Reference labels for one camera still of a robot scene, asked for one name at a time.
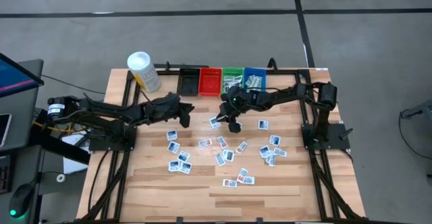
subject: keyboard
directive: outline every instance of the keyboard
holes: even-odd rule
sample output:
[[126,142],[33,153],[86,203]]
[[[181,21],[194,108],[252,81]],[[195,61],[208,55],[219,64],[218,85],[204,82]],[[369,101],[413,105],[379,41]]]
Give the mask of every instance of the keyboard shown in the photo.
[[0,194],[6,194],[11,191],[11,156],[0,156]]

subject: white bottle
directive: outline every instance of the white bottle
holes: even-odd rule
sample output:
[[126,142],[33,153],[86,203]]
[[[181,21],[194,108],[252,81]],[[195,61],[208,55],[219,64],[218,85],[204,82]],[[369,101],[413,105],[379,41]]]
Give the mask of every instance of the white bottle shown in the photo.
[[161,86],[155,66],[151,63],[149,54],[135,52],[128,57],[128,67],[135,80],[146,92],[154,92]]

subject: black floor line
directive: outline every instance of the black floor line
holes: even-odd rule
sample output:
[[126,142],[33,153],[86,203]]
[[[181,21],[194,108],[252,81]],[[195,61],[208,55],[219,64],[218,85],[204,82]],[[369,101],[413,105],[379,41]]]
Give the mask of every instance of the black floor line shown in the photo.
[[300,26],[300,33],[302,35],[302,41],[304,45],[304,52],[306,53],[306,63],[308,67],[315,67],[313,61],[311,42],[309,41],[308,30],[306,28],[306,21],[304,20],[302,2],[300,0],[294,0],[296,3],[296,11],[298,18],[298,25]]
[[83,13],[0,13],[0,18],[122,18],[157,16],[226,16],[226,15],[284,15],[295,14],[293,9],[239,9],[202,11],[125,11]]
[[398,13],[432,13],[432,8],[406,9],[306,9],[303,14],[398,14]]

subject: black robotic arm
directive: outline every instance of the black robotic arm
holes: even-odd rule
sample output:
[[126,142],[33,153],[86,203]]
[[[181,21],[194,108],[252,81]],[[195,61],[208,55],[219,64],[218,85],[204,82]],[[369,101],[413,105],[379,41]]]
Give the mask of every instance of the black robotic arm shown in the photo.
[[[318,100],[311,95],[314,89],[318,89]],[[236,123],[236,117],[249,110],[258,112],[267,111],[272,106],[295,100],[302,100],[312,108],[319,110],[318,120],[315,122],[315,134],[321,141],[327,141],[327,126],[329,124],[329,112],[336,106],[338,89],[331,84],[315,82],[312,84],[298,83],[286,89],[277,89],[275,92],[260,92],[251,90],[247,92],[238,86],[231,87],[227,93],[221,95],[223,103],[219,106],[218,121],[229,123],[229,130],[233,133],[240,132],[240,125]]]
[[50,98],[48,105],[48,126],[77,123],[93,129],[89,135],[93,140],[90,150],[130,150],[134,147],[136,126],[143,124],[179,117],[180,124],[187,128],[189,113],[194,109],[190,103],[181,103],[180,97],[172,92],[163,98],[128,107],[93,101],[88,96],[84,99]]

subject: gray floor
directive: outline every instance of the gray floor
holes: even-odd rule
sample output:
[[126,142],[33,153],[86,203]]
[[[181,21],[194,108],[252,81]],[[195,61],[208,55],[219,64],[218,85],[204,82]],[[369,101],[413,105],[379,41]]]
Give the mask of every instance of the gray floor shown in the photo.
[[[432,7],[432,0],[302,3],[304,9]],[[0,0],[0,13],[278,8],[293,9],[294,0]],[[432,172],[432,161],[416,156],[403,143],[398,115],[431,99],[432,13],[307,15],[305,19],[315,64],[330,69],[339,87],[342,117],[354,128],[352,155],[367,216],[430,223],[432,186],[425,175]],[[104,90],[109,70],[125,67],[134,51],[149,52],[155,63],[260,67],[274,57],[280,67],[306,66],[295,15],[1,19],[0,34],[2,53],[17,61],[41,58],[44,74],[93,90]],[[82,94],[45,81],[38,107],[46,108],[50,96]],[[402,130],[413,147],[432,157],[432,136],[425,125],[418,117],[403,121]],[[49,157],[46,166],[58,160]],[[82,176],[71,176],[73,184],[67,186],[75,187],[63,188],[70,190],[67,193],[45,196],[41,217],[52,223],[72,220]],[[67,207],[56,207],[65,202]]]

